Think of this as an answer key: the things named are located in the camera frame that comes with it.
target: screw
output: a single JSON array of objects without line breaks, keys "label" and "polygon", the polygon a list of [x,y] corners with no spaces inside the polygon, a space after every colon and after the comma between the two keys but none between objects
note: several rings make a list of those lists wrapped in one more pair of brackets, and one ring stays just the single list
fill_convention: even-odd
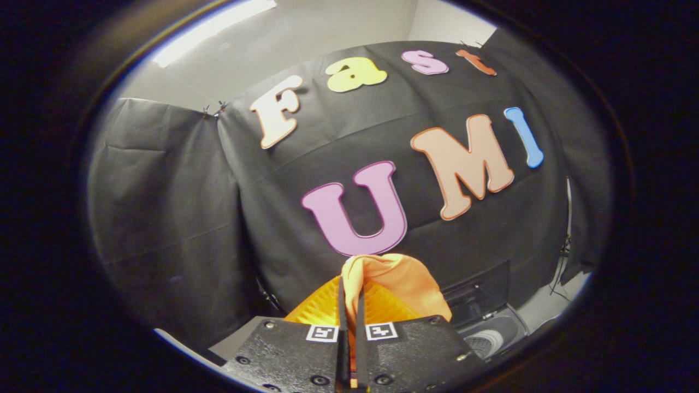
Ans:
[{"label": "screw", "polygon": [[328,385],[330,383],[330,380],[328,378],[325,378],[324,376],[313,376],[311,377],[310,381],[314,385]]},{"label": "screw", "polygon": [[383,375],[376,377],[375,381],[378,385],[388,385],[393,382],[393,378]]}]

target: yellow plastic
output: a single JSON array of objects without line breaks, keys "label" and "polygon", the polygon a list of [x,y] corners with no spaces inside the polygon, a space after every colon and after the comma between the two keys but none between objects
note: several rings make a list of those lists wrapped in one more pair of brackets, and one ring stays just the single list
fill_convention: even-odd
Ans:
[{"label": "yellow plastic", "polygon": [[[339,326],[339,284],[340,276],[328,281],[301,302],[284,320],[303,324]],[[364,312],[365,324],[400,322],[421,317],[400,298],[373,281],[364,284]]]},{"label": "yellow plastic", "polygon": [[340,318],[338,317],[339,287],[340,276],[337,276],[302,301],[284,320],[322,326],[340,326]]},{"label": "yellow plastic", "polygon": [[399,297],[373,281],[364,284],[364,313],[364,324],[400,322],[421,317]]}]

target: orange fabric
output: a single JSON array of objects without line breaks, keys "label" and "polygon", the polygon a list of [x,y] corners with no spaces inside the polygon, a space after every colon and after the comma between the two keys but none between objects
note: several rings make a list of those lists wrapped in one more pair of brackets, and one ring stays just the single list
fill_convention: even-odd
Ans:
[{"label": "orange fabric", "polygon": [[422,262],[402,254],[357,255],[343,265],[345,306],[350,331],[356,328],[359,292],[369,280],[383,286],[423,317],[441,315],[447,321],[452,311],[439,285]]}]

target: gray wall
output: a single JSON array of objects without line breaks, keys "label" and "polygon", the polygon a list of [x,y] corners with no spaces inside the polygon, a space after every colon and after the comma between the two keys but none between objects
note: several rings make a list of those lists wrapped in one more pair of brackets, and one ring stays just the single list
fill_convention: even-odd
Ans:
[{"label": "gray wall", "polygon": [[145,59],[120,97],[201,110],[290,66],[335,50],[404,41],[417,0],[277,0],[277,7],[208,38],[166,68]]}]

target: cable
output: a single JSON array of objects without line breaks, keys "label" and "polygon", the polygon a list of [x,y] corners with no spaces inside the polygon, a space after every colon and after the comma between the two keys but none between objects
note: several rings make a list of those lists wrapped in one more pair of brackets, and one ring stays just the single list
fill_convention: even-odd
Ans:
[{"label": "cable", "polygon": [[552,292],[555,293],[555,294],[557,294],[557,295],[559,295],[560,297],[564,298],[565,300],[568,301],[568,303],[570,303],[570,299],[567,298],[567,297],[565,297],[565,296],[563,296],[560,292],[556,292],[556,291],[552,291]]}]

